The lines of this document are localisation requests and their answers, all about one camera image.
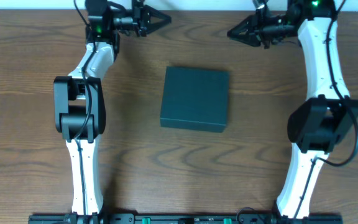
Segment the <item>black gift box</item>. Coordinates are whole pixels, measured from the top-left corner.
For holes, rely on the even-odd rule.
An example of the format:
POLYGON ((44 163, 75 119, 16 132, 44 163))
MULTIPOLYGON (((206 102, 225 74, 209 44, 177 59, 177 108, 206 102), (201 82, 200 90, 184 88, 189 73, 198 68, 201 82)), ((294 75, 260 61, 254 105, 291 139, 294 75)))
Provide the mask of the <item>black gift box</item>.
POLYGON ((221 133, 227 126, 228 91, 227 71, 167 67, 160 125, 221 133))

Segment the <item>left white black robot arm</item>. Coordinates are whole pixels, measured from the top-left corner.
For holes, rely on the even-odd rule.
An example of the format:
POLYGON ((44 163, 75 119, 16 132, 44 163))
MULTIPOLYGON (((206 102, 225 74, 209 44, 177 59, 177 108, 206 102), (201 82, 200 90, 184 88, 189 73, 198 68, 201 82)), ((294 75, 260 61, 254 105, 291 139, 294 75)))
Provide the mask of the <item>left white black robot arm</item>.
POLYGON ((122 34, 145 37, 172 18, 143 1, 131 8, 108 1, 85 1, 85 54, 76 68, 53 81, 55 127, 65 140, 73 177, 67 223, 100 223, 104 199, 99 181, 99 144, 106 127, 102 80, 120 51, 122 34))

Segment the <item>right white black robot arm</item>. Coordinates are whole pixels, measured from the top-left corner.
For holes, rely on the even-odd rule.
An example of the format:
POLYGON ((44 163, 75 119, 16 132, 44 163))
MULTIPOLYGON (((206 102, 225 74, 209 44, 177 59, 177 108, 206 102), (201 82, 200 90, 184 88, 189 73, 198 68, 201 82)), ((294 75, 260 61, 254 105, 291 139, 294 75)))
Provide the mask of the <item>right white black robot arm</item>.
POLYGON ((351 98, 337 51, 337 18, 342 9, 331 0, 288 1, 281 15, 270 13, 266 1, 254 1, 255 13, 227 36, 253 47, 269 48, 296 37, 303 50, 307 76, 305 102, 289 117, 287 135, 291 161, 273 210, 254 213, 262 223, 342 223, 336 214, 310 213, 319 172, 350 129, 356 135, 351 156, 358 153, 358 100, 351 98))

